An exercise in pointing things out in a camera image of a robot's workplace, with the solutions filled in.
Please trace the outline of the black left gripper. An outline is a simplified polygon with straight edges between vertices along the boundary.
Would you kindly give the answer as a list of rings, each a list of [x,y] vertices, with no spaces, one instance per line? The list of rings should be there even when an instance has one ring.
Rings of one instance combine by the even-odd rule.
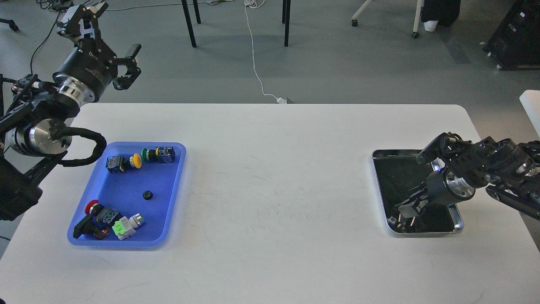
[[[133,44],[124,58],[112,58],[111,67],[77,48],[95,53],[105,50],[98,18],[107,8],[108,3],[105,1],[100,1],[93,6],[72,6],[66,11],[61,21],[56,23],[58,35],[73,42],[75,47],[64,63],[53,73],[54,82],[60,84],[71,77],[83,83],[91,92],[91,97],[85,98],[85,102],[98,102],[111,82],[116,90],[127,90],[141,75],[141,69],[137,66],[136,60],[142,47],[139,43]],[[123,76],[118,76],[117,67],[119,66],[127,68]]]

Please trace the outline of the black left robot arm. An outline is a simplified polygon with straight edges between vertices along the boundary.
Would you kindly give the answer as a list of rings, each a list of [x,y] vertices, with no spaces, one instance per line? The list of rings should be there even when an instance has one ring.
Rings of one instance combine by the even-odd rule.
[[[141,74],[136,56],[141,49],[134,44],[125,57],[118,57],[104,42],[98,18],[108,4],[70,7],[57,24],[60,36],[74,47],[53,75],[53,81],[41,81],[35,74],[14,80],[13,101],[1,118],[1,146],[41,161],[22,173],[1,156],[0,217],[13,221],[38,203],[42,196],[39,183],[58,164],[80,167],[94,163],[106,148],[106,139],[97,132],[68,127],[81,107],[100,100],[108,85],[125,90]]]

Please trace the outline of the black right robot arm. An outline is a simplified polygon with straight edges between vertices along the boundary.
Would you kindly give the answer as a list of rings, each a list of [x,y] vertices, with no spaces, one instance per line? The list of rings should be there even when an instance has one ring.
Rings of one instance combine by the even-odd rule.
[[[476,189],[539,220],[539,142],[515,144],[491,137],[474,144],[441,133],[423,150],[382,149],[372,154],[383,214],[393,233],[459,233],[457,204]]]

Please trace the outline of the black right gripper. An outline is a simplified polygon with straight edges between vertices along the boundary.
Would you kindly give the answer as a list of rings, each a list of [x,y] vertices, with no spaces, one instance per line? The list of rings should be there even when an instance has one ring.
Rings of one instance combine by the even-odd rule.
[[[430,173],[425,182],[410,190],[407,199],[389,209],[388,226],[396,233],[426,233],[422,216],[426,206],[457,204],[470,200],[475,192],[464,178],[444,167]]]

